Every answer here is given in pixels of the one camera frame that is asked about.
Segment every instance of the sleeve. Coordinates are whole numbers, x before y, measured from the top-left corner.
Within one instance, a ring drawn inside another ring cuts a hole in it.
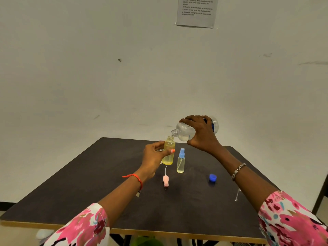
[[[328,245],[327,226],[285,192],[271,194],[258,219],[270,246]]]
[[[52,234],[44,246],[107,245],[104,238],[109,228],[106,227],[109,227],[107,214],[101,205],[94,203]]]

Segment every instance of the person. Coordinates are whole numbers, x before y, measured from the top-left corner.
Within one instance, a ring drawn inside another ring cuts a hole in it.
[[[328,245],[328,228],[315,215],[288,194],[269,184],[223,147],[213,133],[208,116],[181,119],[195,128],[195,136],[187,143],[214,156],[232,176],[248,201],[258,212],[262,233],[271,246]],[[174,153],[163,149],[164,141],[145,146],[142,163],[135,175],[127,178],[98,203],[87,207],[64,227],[56,231],[44,246],[96,246],[109,233],[127,204],[142,185],[152,178],[163,157]]]

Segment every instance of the green object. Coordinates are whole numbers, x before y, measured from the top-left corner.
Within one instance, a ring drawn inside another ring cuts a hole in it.
[[[140,236],[131,243],[131,246],[164,246],[164,244],[155,237]]]

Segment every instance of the paper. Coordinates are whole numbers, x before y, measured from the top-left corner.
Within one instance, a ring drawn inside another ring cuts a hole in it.
[[[179,0],[177,25],[213,28],[218,0]]]

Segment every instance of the table leg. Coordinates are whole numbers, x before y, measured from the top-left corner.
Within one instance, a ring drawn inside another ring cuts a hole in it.
[[[177,238],[176,239],[176,242],[178,243],[178,246],[182,246],[182,240],[181,240],[181,238]]]
[[[208,240],[206,243],[204,243],[204,246],[214,246],[218,243],[219,241],[211,241]]]
[[[125,235],[123,246],[129,246],[130,245],[131,237],[132,237],[131,235]]]
[[[197,240],[197,246],[204,246],[203,240]]]
[[[123,246],[124,239],[121,237],[120,234],[109,234],[109,235],[119,246]]]

